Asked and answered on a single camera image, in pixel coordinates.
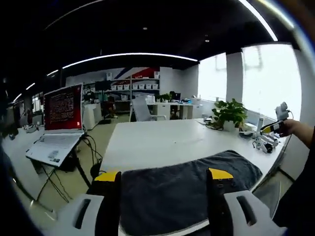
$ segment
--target window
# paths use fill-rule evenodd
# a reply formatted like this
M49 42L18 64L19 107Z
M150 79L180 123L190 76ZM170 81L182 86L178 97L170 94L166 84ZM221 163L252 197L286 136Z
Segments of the window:
M226 54L222 53L200 62L198 74L198 96L201 99L225 101L226 98Z
M44 111L44 105L41 104L41 97L43 96L43 93L38 93L35 96L32 97L32 104L33 104L33 113L38 112L40 110Z
M275 108L286 102L294 119L300 119L301 78L291 45L243 48L243 70L243 104L247 109L276 119Z

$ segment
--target ceiling light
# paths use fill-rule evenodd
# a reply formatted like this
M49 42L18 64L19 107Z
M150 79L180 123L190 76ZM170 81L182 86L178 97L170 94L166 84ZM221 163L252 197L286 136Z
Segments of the ceiling light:
M22 96L22 94L20 93L19 95L17 95L17 97L13 100L13 102L16 101L16 99L18 99L20 96Z
M58 70L54 70L53 72L50 72L49 74L47 74L47 76L50 76L51 74L56 73Z
M290 21L276 6L266 0L258 0L260 3L264 4L269 10L273 11L276 15L278 15L284 23L290 28L290 30L294 29L294 24Z
M268 23L265 21L265 19L261 16L261 14L252 5L250 5L246 0L238 0L238 1L241 4L243 4L260 21L260 23L265 27L265 29L268 31L272 39L274 41L277 41L278 38L276 37L275 33L270 28Z
M35 83L32 83L30 86L28 86L27 88L26 88L26 90L28 90L30 87L32 87L33 85L34 85Z
M104 55L104 56L99 56L96 58L90 58L90 59L86 59L86 60L81 60L69 65L66 65L63 67L63 69L66 69L70 66L73 65L77 65L83 62L87 62L90 60L96 60L96 59L101 59L101 58L110 58L110 57L119 57L119 56L134 56L134 55L146 55L146 56L162 56L162 57L170 57L170 58L179 58L179 59L185 59L185 60L191 60L191 61L198 61L196 59L192 59L192 58L186 58L186 57L181 57L181 56L176 56L176 55L169 55L169 54L160 54L160 53L120 53L120 54L111 54L111 55Z

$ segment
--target computer monitor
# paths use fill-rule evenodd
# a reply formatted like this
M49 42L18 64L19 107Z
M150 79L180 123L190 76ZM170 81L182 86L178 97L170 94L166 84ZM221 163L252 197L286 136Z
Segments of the computer monitor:
M181 100L181 94L176 92L174 100Z
M82 130L81 100L82 84L45 94L45 130Z

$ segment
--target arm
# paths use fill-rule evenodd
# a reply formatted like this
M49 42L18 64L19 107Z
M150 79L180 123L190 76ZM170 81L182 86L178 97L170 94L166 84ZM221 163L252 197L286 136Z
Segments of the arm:
M297 121L293 134L301 140L308 148L311 148L314 128Z
M287 119L281 129L281 137L294 134L308 148L311 148L314 128L293 119Z

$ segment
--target office chair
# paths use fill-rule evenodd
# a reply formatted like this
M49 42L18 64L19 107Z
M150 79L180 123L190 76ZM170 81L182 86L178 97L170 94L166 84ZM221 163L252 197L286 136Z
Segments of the office chair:
M134 110L137 121L151 121L158 117L163 117L166 120L166 116L151 115L146 99L144 96L139 96L132 100L132 108Z
M171 100L181 100L181 94L176 93L174 91L170 91L169 94L171 95ZM177 105L171 105L171 117L170 119L179 119L177 113L179 112Z

